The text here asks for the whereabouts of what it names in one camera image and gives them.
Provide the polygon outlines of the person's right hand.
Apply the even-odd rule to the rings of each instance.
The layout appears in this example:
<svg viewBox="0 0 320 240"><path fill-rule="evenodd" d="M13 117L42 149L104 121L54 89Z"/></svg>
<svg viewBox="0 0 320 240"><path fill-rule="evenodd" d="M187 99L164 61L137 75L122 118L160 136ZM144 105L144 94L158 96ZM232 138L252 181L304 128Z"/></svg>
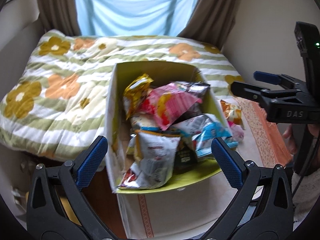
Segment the person's right hand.
<svg viewBox="0 0 320 240"><path fill-rule="evenodd" d="M308 125L309 132L314 136L317 137L319 134L319 126L318 125ZM288 149L291 154L297 153L297 144L295 142L293 136L293 129L292 124L290 124L287 129L283 133L283 138L289 140Z"/></svg>

